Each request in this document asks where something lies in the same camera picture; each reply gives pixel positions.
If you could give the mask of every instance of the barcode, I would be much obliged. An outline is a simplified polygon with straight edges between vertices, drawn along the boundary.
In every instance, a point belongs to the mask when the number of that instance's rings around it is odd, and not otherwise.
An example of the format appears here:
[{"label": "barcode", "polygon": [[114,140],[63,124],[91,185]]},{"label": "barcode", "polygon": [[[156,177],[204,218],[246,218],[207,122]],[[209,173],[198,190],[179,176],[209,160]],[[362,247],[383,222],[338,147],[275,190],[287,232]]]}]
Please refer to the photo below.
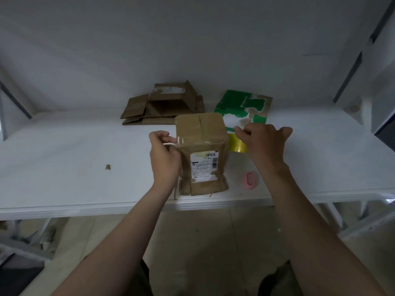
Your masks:
[{"label": "barcode", "polygon": [[217,160],[218,158],[213,158],[213,168],[217,168]]}]

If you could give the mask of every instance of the forearm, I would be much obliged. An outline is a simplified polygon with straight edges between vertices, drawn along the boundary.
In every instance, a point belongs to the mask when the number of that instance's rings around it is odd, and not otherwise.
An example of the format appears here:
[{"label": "forearm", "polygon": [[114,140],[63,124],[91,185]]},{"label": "forearm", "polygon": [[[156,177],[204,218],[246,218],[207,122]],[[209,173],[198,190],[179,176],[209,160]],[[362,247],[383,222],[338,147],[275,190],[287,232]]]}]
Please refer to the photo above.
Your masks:
[{"label": "forearm", "polygon": [[290,245],[291,262],[305,295],[384,295],[294,181],[286,164],[260,169]]},{"label": "forearm", "polygon": [[169,192],[151,188],[53,296],[122,295],[140,264]]}]

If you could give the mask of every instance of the hand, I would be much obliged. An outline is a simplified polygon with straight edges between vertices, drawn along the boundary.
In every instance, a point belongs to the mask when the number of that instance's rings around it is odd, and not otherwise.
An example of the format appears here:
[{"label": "hand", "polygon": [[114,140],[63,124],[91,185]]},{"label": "hand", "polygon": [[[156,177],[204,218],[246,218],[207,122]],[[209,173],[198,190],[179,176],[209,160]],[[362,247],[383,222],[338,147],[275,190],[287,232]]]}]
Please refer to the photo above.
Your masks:
[{"label": "hand", "polygon": [[159,191],[170,194],[175,187],[181,169],[181,154],[174,145],[177,138],[169,136],[169,132],[156,131],[149,134],[151,141],[151,166],[154,173],[154,185]]},{"label": "hand", "polygon": [[247,124],[244,130],[239,127],[234,130],[236,136],[247,145],[250,157],[261,174],[288,167],[283,154],[285,141],[291,136],[292,128],[276,130],[273,125],[255,123]]}]

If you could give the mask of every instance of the cardboard box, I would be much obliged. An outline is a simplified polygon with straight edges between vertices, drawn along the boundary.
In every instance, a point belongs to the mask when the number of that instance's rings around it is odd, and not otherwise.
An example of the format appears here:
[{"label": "cardboard box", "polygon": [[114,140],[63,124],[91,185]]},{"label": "cardboard box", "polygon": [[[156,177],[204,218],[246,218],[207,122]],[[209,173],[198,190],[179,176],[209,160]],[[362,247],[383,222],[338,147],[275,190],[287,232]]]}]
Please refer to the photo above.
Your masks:
[{"label": "cardboard box", "polygon": [[180,195],[201,195],[228,189],[223,175],[229,136],[219,113],[175,118],[182,171]]},{"label": "cardboard box", "polygon": [[237,125],[243,129],[246,124],[254,122],[265,124],[272,99],[265,95],[227,90],[214,112],[220,113],[226,129],[234,132]]},{"label": "cardboard box", "polygon": [[177,115],[204,112],[203,97],[186,81],[155,84],[151,94],[130,98],[121,119],[123,125],[174,125]]}]

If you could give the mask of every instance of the white table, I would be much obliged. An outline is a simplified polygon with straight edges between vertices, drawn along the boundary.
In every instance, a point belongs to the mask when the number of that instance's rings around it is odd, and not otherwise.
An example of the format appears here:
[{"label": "white table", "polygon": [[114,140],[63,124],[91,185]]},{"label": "white table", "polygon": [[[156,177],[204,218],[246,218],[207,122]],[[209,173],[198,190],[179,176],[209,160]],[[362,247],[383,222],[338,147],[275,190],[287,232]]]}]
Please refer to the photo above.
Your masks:
[{"label": "white table", "polygon": [[[2,143],[0,219],[128,212],[153,181],[148,133],[175,135],[175,126],[122,126],[121,111],[40,114]],[[274,101],[268,123],[294,128],[284,159],[311,202],[395,198],[395,153],[333,104]],[[175,192],[165,209],[270,205],[262,181],[244,188],[250,170],[256,169],[247,154],[230,152],[227,191],[211,197]]]}]

